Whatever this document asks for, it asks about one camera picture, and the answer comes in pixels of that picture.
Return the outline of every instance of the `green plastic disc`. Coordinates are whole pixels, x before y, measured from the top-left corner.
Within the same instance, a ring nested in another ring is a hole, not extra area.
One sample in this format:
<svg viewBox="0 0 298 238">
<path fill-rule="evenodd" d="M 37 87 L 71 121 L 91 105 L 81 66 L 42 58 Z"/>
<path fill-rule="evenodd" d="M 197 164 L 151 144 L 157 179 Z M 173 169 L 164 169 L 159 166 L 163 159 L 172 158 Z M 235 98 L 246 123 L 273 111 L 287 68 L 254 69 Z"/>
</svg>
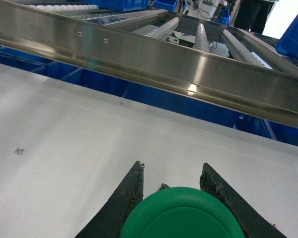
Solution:
<svg viewBox="0 0 298 238">
<path fill-rule="evenodd" d="M 233 214 L 206 192 L 173 187 L 142 201 L 120 238 L 245 238 Z"/>
</svg>

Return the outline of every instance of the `person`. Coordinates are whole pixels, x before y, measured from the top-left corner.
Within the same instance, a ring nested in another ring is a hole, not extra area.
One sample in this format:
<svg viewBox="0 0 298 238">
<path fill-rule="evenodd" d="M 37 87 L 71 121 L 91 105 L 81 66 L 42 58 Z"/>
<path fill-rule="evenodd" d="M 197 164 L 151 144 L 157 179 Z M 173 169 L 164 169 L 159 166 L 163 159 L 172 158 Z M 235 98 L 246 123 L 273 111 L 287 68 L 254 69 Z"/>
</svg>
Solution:
<svg viewBox="0 0 298 238">
<path fill-rule="evenodd" d="M 242 0 L 234 27 L 263 34 L 267 17 L 279 0 Z"/>
</svg>

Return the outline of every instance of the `metal guide rail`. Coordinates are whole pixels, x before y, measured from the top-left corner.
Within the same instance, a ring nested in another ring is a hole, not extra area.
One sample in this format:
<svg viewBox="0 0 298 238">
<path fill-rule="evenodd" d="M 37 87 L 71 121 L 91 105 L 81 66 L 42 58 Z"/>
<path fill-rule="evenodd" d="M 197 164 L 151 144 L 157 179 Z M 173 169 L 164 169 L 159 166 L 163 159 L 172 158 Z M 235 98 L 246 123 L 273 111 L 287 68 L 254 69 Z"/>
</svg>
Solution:
<svg viewBox="0 0 298 238">
<path fill-rule="evenodd" d="M 298 67 L 276 53 L 276 39 L 162 9 L 42 2 L 0 0 L 1 45 L 298 127 Z M 194 49 L 163 41 L 174 30 L 197 36 Z M 209 53 L 208 40 L 237 60 Z"/>
</svg>

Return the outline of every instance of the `small label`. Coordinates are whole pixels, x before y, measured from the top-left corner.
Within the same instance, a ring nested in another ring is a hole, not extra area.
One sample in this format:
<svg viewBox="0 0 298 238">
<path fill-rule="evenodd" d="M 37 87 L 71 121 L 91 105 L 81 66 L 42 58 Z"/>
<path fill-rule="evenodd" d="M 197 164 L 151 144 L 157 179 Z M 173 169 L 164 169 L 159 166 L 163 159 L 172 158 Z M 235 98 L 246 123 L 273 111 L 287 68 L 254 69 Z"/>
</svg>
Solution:
<svg viewBox="0 0 298 238">
<path fill-rule="evenodd" d="M 17 148 L 16 150 L 15 150 L 15 154 L 18 154 L 18 155 L 22 155 L 22 153 L 25 151 L 25 149 L 22 149 L 22 148 Z"/>
</svg>

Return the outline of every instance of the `white conveyor belt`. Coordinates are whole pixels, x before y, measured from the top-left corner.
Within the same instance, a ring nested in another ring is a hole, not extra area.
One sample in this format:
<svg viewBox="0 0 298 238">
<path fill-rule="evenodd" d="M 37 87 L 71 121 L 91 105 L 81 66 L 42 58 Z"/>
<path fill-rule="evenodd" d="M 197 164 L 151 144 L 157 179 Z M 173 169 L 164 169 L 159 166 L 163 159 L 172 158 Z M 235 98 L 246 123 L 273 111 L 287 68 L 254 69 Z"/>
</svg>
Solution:
<svg viewBox="0 0 298 238">
<path fill-rule="evenodd" d="M 298 147 L 0 64 L 0 238 L 74 238 L 136 160 L 145 196 L 208 162 L 298 238 Z"/>
</svg>

